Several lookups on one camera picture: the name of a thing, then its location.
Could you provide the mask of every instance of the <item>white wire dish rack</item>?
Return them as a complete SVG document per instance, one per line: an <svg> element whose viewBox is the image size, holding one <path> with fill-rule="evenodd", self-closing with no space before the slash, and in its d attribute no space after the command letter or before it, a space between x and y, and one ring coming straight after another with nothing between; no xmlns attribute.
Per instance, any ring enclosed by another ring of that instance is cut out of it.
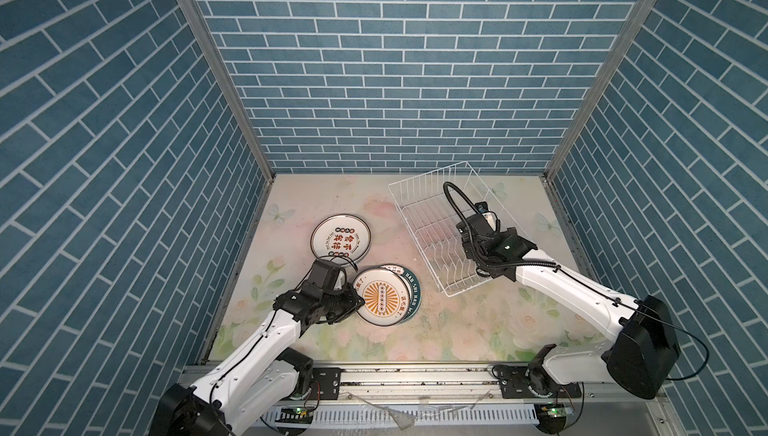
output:
<svg viewBox="0 0 768 436"><path fill-rule="evenodd" d="M462 240L456 230L460 219L446 200L442 189L445 181L456 184L474 202L487 201L491 211L495 211L501 220L503 230L516 227L518 234L527 239L530 237L468 162L457 162L390 184L389 191L397 210L438 288L446 296L456 296L490 278L478 276L475 262L464 255ZM463 210L465 216L472 214L472 209L460 196L455 193L452 196L460 208L466 208Z"/></svg>

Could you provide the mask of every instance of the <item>floral tabletop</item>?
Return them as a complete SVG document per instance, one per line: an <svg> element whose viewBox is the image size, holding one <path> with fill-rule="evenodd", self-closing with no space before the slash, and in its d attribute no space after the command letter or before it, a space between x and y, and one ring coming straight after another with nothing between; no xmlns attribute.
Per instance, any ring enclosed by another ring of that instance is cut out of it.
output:
<svg viewBox="0 0 768 436"><path fill-rule="evenodd" d="M410 268L422 285L422 305L410 321L398 326L380 328L358 316L333 326L312 326L293 347L315 360L528 361L543 345L582 345L602 339L598 330L570 309L506 278L451 298L440 294L389 194L387 185L401 179L279 175L210 360L224 359L248 339L271 309L274 297L304 277L314 259L312 230L339 213L356 215L370 226L371 249L360 269L385 263ZM539 247L564 266L576 267L539 178L483 179Z"/></svg>

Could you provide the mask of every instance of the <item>blue brick wall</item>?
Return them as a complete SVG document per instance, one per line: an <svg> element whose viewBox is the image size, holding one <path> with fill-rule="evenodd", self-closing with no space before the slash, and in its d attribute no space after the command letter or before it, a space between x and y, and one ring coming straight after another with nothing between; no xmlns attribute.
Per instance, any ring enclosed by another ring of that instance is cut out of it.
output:
<svg viewBox="0 0 768 436"><path fill-rule="evenodd" d="M0 434L142 434L263 185L176 0L0 0Z"/></svg>
<svg viewBox="0 0 768 436"><path fill-rule="evenodd" d="M555 184L601 281L658 295L712 360L688 434L768 434L768 0L658 0ZM700 364L681 338L673 376Z"/></svg>
<svg viewBox="0 0 768 436"><path fill-rule="evenodd" d="M635 0L198 0L277 171L542 172Z"/></svg>

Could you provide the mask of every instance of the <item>plate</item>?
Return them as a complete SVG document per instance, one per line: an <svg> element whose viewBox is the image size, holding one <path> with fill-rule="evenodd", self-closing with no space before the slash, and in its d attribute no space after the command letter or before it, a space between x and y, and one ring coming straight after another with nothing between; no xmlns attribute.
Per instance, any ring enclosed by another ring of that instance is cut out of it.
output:
<svg viewBox="0 0 768 436"><path fill-rule="evenodd" d="M357 216L339 214L328 218L315 228L311 245L315 257L345 256L358 262L370 248L371 230Z"/></svg>
<svg viewBox="0 0 768 436"><path fill-rule="evenodd" d="M400 279L402 279L408 286L408 294L411 295L411 302L408 305L408 312L406 313L406 316L398 324L408 322L416 314L418 308L422 305L422 287L418 283L418 279L416 278L416 275L413 274L413 271L405 268L404 266L397 264L385 264L382 265L382 268L389 269L389 271L397 274Z"/></svg>
<svg viewBox="0 0 768 436"><path fill-rule="evenodd" d="M410 308L408 285L397 274L384 268L361 272L352 286L366 304L357 314L376 326L393 326L402 321Z"/></svg>

